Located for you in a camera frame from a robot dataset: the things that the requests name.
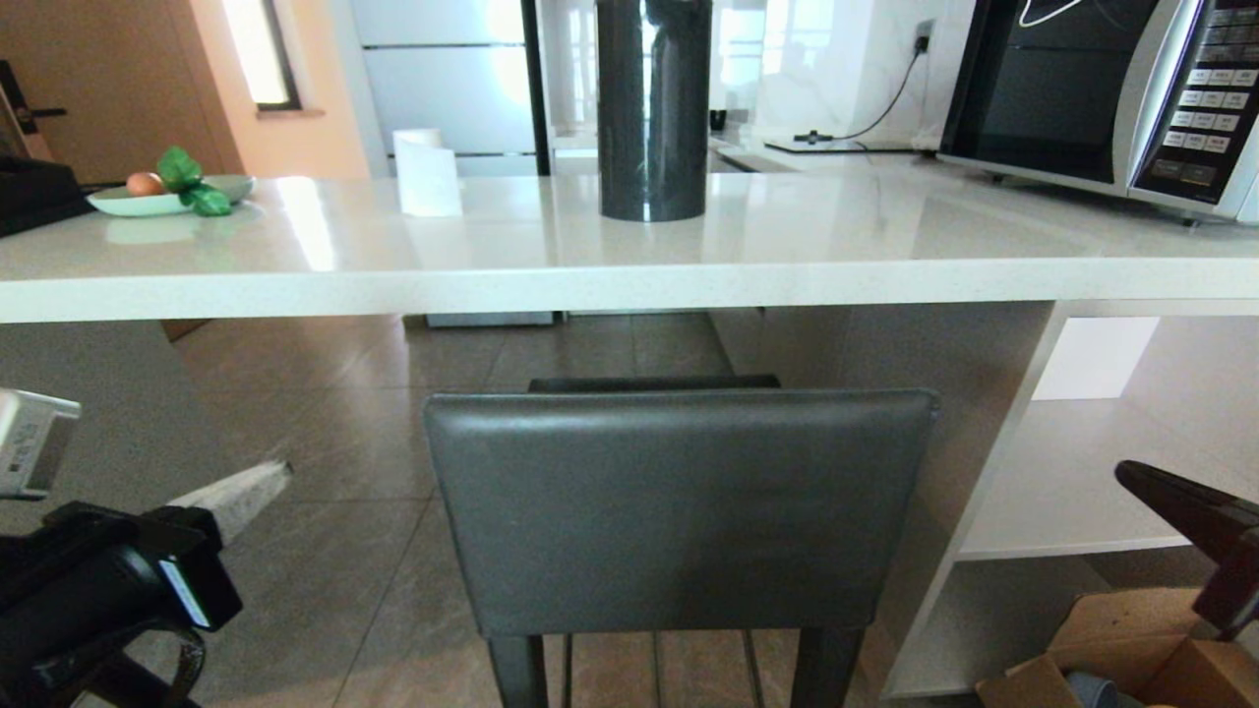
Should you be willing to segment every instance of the cabinet panel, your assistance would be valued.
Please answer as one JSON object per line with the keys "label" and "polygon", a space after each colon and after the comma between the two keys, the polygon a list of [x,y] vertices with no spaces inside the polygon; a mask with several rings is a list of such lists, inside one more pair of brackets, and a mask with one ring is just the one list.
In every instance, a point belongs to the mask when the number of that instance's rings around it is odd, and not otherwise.
{"label": "cabinet panel", "polygon": [[385,149],[393,131],[437,127],[456,152],[533,152],[525,50],[519,47],[364,53]]}
{"label": "cabinet panel", "polygon": [[525,40],[520,0],[351,0],[351,6],[365,47]]}

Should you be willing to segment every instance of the egg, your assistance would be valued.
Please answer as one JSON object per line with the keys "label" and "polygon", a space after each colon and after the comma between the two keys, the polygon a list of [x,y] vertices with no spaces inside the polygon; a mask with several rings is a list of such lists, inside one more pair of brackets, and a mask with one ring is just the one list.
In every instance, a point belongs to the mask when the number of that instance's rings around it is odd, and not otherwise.
{"label": "egg", "polygon": [[127,178],[127,191],[132,197],[156,197],[166,194],[166,188],[154,173],[136,173]]}

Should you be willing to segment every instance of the tiled floor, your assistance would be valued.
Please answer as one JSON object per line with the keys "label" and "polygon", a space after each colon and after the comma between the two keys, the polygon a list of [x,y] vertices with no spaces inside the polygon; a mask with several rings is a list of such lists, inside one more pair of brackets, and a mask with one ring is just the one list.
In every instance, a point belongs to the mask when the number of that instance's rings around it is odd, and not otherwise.
{"label": "tiled floor", "polygon": [[[220,320],[178,349],[237,466],[279,457],[296,469],[224,553],[246,610],[208,637],[194,698],[232,708],[497,705],[433,498],[415,418],[426,396],[729,372],[701,314],[436,331],[397,316]],[[768,703],[786,705],[792,635],[755,641]],[[651,705],[651,646],[650,635],[577,637],[574,704]],[[150,640],[137,654],[162,649]],[[671,634],[660,649],[665,705],[752,704],[738,635]],[[556,668],[559,641],[548,651]]]}

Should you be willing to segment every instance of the microwave oven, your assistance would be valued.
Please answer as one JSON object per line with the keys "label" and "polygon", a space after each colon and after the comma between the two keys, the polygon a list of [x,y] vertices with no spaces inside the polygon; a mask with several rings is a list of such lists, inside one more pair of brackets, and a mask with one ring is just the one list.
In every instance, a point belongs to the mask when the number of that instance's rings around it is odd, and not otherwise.
{"label": "microwave oven", "polygon": [[1259,223],[1259,0],[977,0],[938,156]]}

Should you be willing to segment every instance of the light green plate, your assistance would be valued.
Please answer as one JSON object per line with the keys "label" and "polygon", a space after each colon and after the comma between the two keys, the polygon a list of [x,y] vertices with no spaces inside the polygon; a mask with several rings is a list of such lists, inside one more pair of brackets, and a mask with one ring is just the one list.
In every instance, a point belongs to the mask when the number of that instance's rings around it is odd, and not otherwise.
{"label": "light green plate", "polygon": [[[205,175],[205,184],[223,190],[233,204],[253,191],[253,181],[248,175]],[[87,200],[97,209],[115,217],[160,217],[193,210],[191,207],[179,203],[178,194],[132,197],[126,186],[102,189],[89,194]]]}

